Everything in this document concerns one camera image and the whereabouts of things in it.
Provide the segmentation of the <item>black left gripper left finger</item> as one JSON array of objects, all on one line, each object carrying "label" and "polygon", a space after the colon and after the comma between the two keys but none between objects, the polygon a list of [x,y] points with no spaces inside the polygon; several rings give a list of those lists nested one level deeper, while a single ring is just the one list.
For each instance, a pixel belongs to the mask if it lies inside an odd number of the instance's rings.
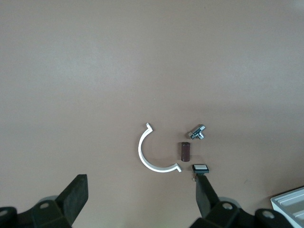
[{"label": "black left gripper left finger", "polygon": [[77,175],[58,195],[41,199],[18,213],[15,207],[0,208],[2,228],[71,228],[88,200],[88,178]]}]

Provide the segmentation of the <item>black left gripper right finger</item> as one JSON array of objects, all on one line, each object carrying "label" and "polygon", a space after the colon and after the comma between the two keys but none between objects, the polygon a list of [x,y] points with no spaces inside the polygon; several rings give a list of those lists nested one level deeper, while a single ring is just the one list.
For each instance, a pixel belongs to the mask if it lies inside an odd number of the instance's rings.
[{"label": "black left gripper right finger", "polygon": [[220,200],[205,175],[197,175],[196,202],[201,213],[192,228],[291,228],[281,213],[272,209],[258,209],[254,215],[236,204]]}]

